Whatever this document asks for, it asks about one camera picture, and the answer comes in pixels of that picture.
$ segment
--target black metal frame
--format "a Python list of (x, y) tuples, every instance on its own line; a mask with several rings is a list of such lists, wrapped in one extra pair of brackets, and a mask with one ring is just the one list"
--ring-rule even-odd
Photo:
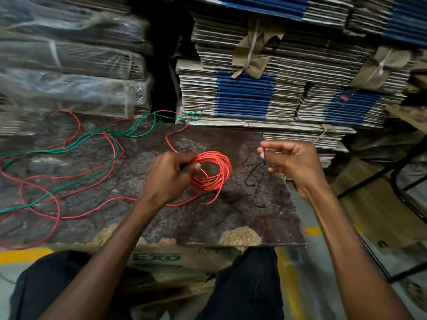
[[(398, 188), (396, 184), (396, 179), (400, 171), (409, 164), (415, 157), (421, 155), (422, 153), (427, 151), (427, 136), (424, 136), (424, 138), (415, 145), (408, 154), (402, 158), (401, 160), (397, 162), (390, 163), (386, 167), (384, 167), (381, 171), (375, 173), (371, 177), (368, 177), (367, 179), (363, 180), (362, 182), (356, 184), (355, 186), (349, 188), (348, 190), (344, 191), (340, 195), (338, 195), (338, 198), (343, 198), (344, 196), (353, 193), (354, 191), (363, 188), (364, 186), (368, 185), (369, 183), (381, 178), (388, 172), (392, 171), (391, 177), (390, 177), (390, 185), (392, 186), (393, 192), (398, 197), (402, 203), (404, 203), (418, 218), (420, 218), (424, 223), (427, 224), (427, 217), (421, 213), (413, 204), (408, 202), (401, 193), (401, 190)], [(407, 191), (410, 188), (413, 188), (414, 186), (417, 186), (427, 180), (427, 175), (421, 177), (420, 179), (416, 180), (415, 182), (407, 185), (405, 188), (403, 188), (403, 191)], [(397, 281), (401, 281), (408, 276), (420, 273), (424, 270), (427, 270), (427, 262), (421, 263), (413, 268), (410, 268), (408, 270), (405, 270), (403, 272), (400, 272), (394, 276), (390, 275), (390, 273), (387, 271), (387, 269), (384, 267), (384, 265), (380, 262), (380, 260), (375, 256), (374, 252), (371, 250), (371, 248), (366, 244), (366, 242), (363, 240), (362, 237), (360, 239), (363, 242), (363, 245), (365, 246), (366, 250), (374, 260), (374, 262), (377, 264), (378, 268), (381, 270), (382, 274), (384, 275), (385, 279), (388, 283), (394, 283)]]

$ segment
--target coiled red wire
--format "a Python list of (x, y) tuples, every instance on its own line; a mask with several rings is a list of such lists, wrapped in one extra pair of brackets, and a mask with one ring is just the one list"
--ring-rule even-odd
[[(56, 148), (56, 147), (59, 147), (59, 146), (66, 147), (67, 143), (70, 142), (70, 141), (72, 141), (73, 139), (75, 139), (79, 135), (79, 133), (80, 133), (81, 123), (80, 123), (79, 118), (74, 113), (69, 112), (69, 111), (61, 110), (59, 112), (65, 112), (65, 113), (71, 114), (75, 118), (75, 120), (77, 122), (77, 131), (70, 138), (66, 139), (64, 142), (59, 143), (57, 145), (49, 146), (47, 148), (44, 148), (44, 150)], [(174, 111), (168, 111), (168, 110), (161, 110), (161, 111), (157, 111), (156, 113), (160, 113), (160, 112), (171, 112), (171, 113), (178, 114), (178, 113), (176, 113)], [(113, 123), (121, 122), (121, 121), (127, 121), (127, 120), (135, 120), (135, 119), (136, 118), (126, 118), (126, 119), (114, 120), (114, 121), (106, 123), (104, 125), (104, 128), (107, 125), (109, 125), (109, 124), (113, 124)], [(171, 149), (174, 152), (176, 152), (176, 153), (178, 153), (178, 151), (175, 150), (174, 147), (170, 144), (168, 136), (170, 136), (172, 134), (176, 134), (178, 132), (181, 132), (181, 131), (185, 130), (187, 127), (188, 127), (188, 123), (185, 124), (184, 128), (182, 128), (180, 130), (173, 131), (173, 132), (168, 133), (166, 135), (166, 141), (167, 141), (167, 143), (169, 144), (169, 146), (171, 147)], [(115, 156), (116, 155), (116, 149), (115, 149), (115, 146), (114, 146), (113, 142), (109, 138), (109, 137), (112, 137), (112, 135), (110, 135), (108, 133), (105, 133), (105, 132), (97, 133), (97, 134), (104, 135), (104, 137), (110, 143), (111, 148), (113, 150), (113, 155)], [(37, 242), (35, 244), (29, 245), (29, 246), (25, 246), (25, 247), (14, 248), (14, 247), (9, 247), (9, 246), (4, 245), (4, 244), (0, 244), (0, 247), (2, 247), (4, 249), (8, 249), (8, 250), (24, 250), (24, 249), (29, 249), (29, 248), (37, 247), (37, 246), (45, 243), (47, 240), (49, 240), (49, 238), (51, 238), (51, 236), (54, 234), (54, 232), (58, 228), (59, 222), (61, 220), (82, 218), (82, 217), (84, 217), (86, 215), (89, 215), (90, 213), (93, 213), (96, 210), (99, 210), (105, 204), (107, 204), (109, 202), (112, 202), (114, 200), (125, 199), (125, 200), (136, 201), (135, 198), (116, 197), (116, 198), (109, 199), (109, 200), (105, 201), (104, 203), (102, 203), (101, 205), (99, 205), (98, 207), (96, 207), (96, 208), (94, 208), (94, 209), (92, 209), (90, 211), (84, 212), (84, 213), (82, 213), (80, 215), (63, 216), (63, 217), (61, 216), (61, 204), (59, 202), (59, 199), (65, 199), (65, 198), (67, 198), (69, 196), (75, 195), (77, 193), (81, 193), (81, 192), (86, 191), (86, 190), (88, 190), (90, 188), (94, 188), (97, 185), (99, 185), (102, 182), (104, 182), (110, 176), (110, 174), (112, 173), (112, 171), (113, 171), (113, 169), (115, 167), (115, 162), (117, 160), (119, 160), (120, 158), (122, 158), (123, 155), (125, 154), (125, 150), (122, 147), (122, 145), (117, 141), (117, 139), (115, 139), (115, 141), (117, 142), (118, 146), (120, 147), (122, 153), (112, 162), (110, 170), (108, 171), (108, 173), (100, 181), (96, 182), (95, 184), (93, 184), (91, 186), (88, 186), (86, 188), (82, 188), (82, 189), (77, 190), (77, 191), (70, 192), (70, 193), (62, 195), (60, 197), (56, 197), (55, 195), (51, 194), (50, 195), (50, 197), (51, 197), (50, 199), (46, 198), (45, 200), (43, 200), (43, 201), (40, 202), (40, 203), (43, 203), (43, 202), (48, 202), (48, 201), (54, 201), (56, 203), (56, 207), (57, 207), (57, 213), (56, 213), (56, 215), (47, 215), (47, 214), (45, 214), (43, 212), (37, 211), (33, 207), (27, 208), (27, 209), (30, 209), (32, 212), (34, 212), (35, 214), (37, 214), (37, 215), (39, 215), (41, 217), (55, 219), (55, 221), (56, 221), (55, 225), (53, 226), (53, 228), (51, 229), (51, 231), (49, 232), (49, 234), (44, 239), (40, 240), (39, 242)], [(182, 205), (187, 204), (187, 203), (193, 201), (194, 199), (198, 198), (202, 193), (209, 192), (209, 191), (216, 191), (216, 190), (218, 190), (218, 192), (216, 193), (216, 196), (211, 201), (209, 201), (207, 203), (200, 203), (200, 204), (203, 204), (203, 205), (211, 204), (211, 203), (213, 203), (218, 198), (218, 195), (220, 194), (220, 192), (222, 190), (222, 187), (224, 186), (224, 183), (230, 177), (230, 174), (232, 172), (232, 166), (231, 166), (230, 161), (228, 160), (227, 156), (224, 156), (224, 155), (222, 155), (221, 153), (219, 153), (217, 151), (207, 151), (207, 152), (204, 152), (202, 154), (199, 154), (199, 155), (197, 155), (195, 157), (195, 159), (193, 161), (190, 162), (190, 164), (207, 163), (207, 162), (218, 165), (219, 168), (220, 168), (219, 173), (217, 175), (215, 175), (215, 176), (209, 176), (202, 169), (201, 171), (205, 174), (206, 177), (194, 176), (193, 180), (191, 182), (191, 185), (194, 188), (198, 189), (201, 193), (198, 194), (198, 195), (195, 195), (194, 197), (192, 197), (191, 199), (189, 199), (189, 200), (187, 200), (185, 202), (182, 202), (182, 203), (179, 203), (179, 204), (168, 204), (168, 206), (182, 206)], [(69, 175), (69, 176), (62, 176), (62, 177), (55, 177), (55, 176), (51, 176), (51, 175), (36, 175), (36, 176), (27, 177), (24, 180), (22, 180), (20, 178), (17, 178), (17, 177), (13, 177), (13, 176), (7, 174), (6, 172), (2, 171), (1, 169), (0, 169), (0, 174), (3, 175), (4, 177), (10, 179), (10, 180), (13, 180), (13, 181), (16, 181), (16, 182), (20, 183), (19, 197), (22, 200), (22, 202), (27, 205), (28, 202), (24, 198), (24, 186), (25, 185), (38, 188), (38, 189), (40, 189), (41, 191), (43, 191), (45, 193), (50, 193), (50, 191), (48, 191), (46, 188), (43, 188), (43, 187), (41, 187), (41, 186), (39, 186), (39, 185), (37, 185), (35, 183), (29, 182), (30, 180), (37, 179), (37, 178), (40, 178), (40, 177), (48, 177), (48, 178), (51, 178), (51, 179), (67, 179), (67, 178), (81, 177), (81, 176), (87, 175), (87, 174), (89, 174), (91, 172), (94, 172), (94, 171), (96, 171), (96, 170), (98, 170), (100, 168), (104, 168), (104, 167), (105, 167), (105, 164), (102, 165), (102, 166), (96, 167), (96, 168), (94, 168), (94, 169), (92, 169), (90, 171), (78, 174), (78, 175)], [(5, 215), (1, 216), (0, 217), (0, 224), (2, 224), (3, 221), (6, 220), (11, 215), (14, 215), (15, 213), (18, 213), (19, 211), (22, 211), (22, 210), (24, 210), (24, 209), (15, 210), (15, 211), (6, 213)]]

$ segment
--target black pants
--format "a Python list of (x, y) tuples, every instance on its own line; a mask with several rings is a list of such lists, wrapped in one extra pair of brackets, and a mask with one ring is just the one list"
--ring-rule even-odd
[[(19, 276), (10, 298), (9, 320), (37, 320), (90, 257), (87, 253), (65, 251), (36, 261)], [(107, 319), (131, 320), (131, 317), (127, 306), (113, 299)], [(216, 274), (211, 298), (196, 317), (196, 320), (211, 319), (284, 319), (273, 248), (248, 248), (230, 267)]]

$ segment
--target warehouse floor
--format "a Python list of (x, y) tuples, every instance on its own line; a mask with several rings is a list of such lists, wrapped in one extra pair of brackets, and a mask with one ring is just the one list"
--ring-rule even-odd
[[(344, 309), (339, 298), (334, 269), (317, 221), (310, 206), (291, 188), (292, 197), (297, 206), (307, 233), (307, 248), (287, 248), (285, 260), (288, 281), (283, 285), (285, 318), (295, 320), (341, 320), (345, 319)], [(397, 269), (403, 270), (407, 258), (402, 256), (382, 256), (374, 247), (377, 256), (392, 274)], [(19, 274), (31, 263), (46, 254), (45, 249), (23, 252), (0, 253), (0, 273), (14, 282)], [(414, 282), (427, 287), (427, 272), (411, 278)], [(8, 319), (8, 299), (14, 285), (0, 279), (0, 320)], [(402, 298), (416, 320), (427, 320), (427, 314), (415, 306), (403, 292), (399, 284), (393, 288)]]

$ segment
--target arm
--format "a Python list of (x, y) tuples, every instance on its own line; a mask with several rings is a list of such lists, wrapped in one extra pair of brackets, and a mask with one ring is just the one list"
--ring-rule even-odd
[[(413, 320), (406, 306), (367, 256), (354, 227), (329, 187), (310, 143), (261, 142), (266, 158), (292, 178), (312, 206), (332, 258), (339, 293), (349, 320)], [(261, 157), (263, 149), (258, 148)]]
[(107, 243), (58, 296), (39, 320), (104, 319), (128, 258), (150, 221), (167, 203), (178, 199), (200, 164), (180, 171), (196, 154), (160, 155), (140, 197)]

